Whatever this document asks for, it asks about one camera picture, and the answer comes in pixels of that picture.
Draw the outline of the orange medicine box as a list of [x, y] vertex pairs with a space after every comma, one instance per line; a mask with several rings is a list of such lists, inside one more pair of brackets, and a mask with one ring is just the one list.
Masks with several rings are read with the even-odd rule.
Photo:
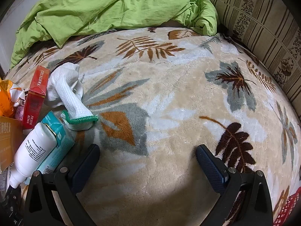
[[0, 123], [0, 172], [3, 173], [13, 162], [14, 155], [24, 139], [21, 121], [1, 116]]

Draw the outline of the white spray bottle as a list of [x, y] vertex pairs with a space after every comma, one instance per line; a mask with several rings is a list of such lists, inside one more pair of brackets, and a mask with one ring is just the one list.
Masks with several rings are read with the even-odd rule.
[[50, 129], [41, 122], [36, 124], [14, 155], [10, 186], [15, 189], [30, 177], [56, 144], [56, 137]]

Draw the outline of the orange white snack bag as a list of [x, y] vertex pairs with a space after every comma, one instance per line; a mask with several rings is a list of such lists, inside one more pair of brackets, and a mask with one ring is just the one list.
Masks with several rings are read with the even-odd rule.
[[24, 105], [24, 89], [13, 83], [11, 80], [1, 80], [1, 116], [12, 117], [15, 109]]

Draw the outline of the leaf pattern fleece blanket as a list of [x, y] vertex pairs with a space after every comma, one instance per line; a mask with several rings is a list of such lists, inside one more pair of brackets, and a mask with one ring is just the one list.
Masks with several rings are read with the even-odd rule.
[[218, 199], [196, 160], [205, 144], [240, 172], [263, 171], [282, 224], [300, 186], [300, 70], [267, 66], [222, 34], [171, 27], [39, 44], [7, 78], [28, 89], [37, 66], [79, 66], [83, 104], [98, 117], [74, 133], [71, 162], [101, 157], [78, 195], [97, 225], [200, 225]]

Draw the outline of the red plastic basket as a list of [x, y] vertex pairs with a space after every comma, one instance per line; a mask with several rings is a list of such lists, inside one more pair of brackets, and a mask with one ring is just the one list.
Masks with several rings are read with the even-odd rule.
[[291, 215], [291, 213], [292, 213], [293, 209], [295, 208], [299, 199], [300, 199], [300, 187], [293, 195], [290, 195], [288, 197], [288, 199], [286, 200], [280, 213], [278, 214], [277, 218], [275, 219], [273, 225], [276, 225], [276, 226], [284, 225], [284, 222]]

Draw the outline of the red cigarette pack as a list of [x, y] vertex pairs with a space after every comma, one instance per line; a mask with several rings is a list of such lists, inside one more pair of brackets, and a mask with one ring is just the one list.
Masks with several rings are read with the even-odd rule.
[[37, 66], [25, 101], [22, 119], [24, 130], [34, 128], [38, 122], [38, 117], [47, 93], [49, 74], [49, 69], [40, 65]]

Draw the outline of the green quilt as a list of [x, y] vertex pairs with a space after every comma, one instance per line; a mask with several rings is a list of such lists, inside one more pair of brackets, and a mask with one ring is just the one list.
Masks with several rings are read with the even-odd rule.
[[136, 29], [176, 21], [212, 36], [219, 18], [210, 0], [40, 0], [16, 32], [11, 66], [16, 66], [39, 41], [63, 47], [72, 36], [110, 29]]

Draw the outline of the white sock green cuff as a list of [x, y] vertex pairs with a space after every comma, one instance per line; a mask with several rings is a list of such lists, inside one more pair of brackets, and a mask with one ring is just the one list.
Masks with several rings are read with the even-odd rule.
[[83, 87], [79, 69], [78, 64], [70, 62], [56, 68], [50, 74], [44, 101], [51, 108], [65, 107], [60, 116], [72, 131], [86, 131], [98, 121], [98, 117], [82, 102]]

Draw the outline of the striped floral headboard cushion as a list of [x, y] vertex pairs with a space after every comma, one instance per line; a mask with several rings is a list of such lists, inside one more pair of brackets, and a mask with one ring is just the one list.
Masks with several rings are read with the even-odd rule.
[[220, 22], [268, 69], [300, 115], [300, 28], [282, 0], [211, 0]]

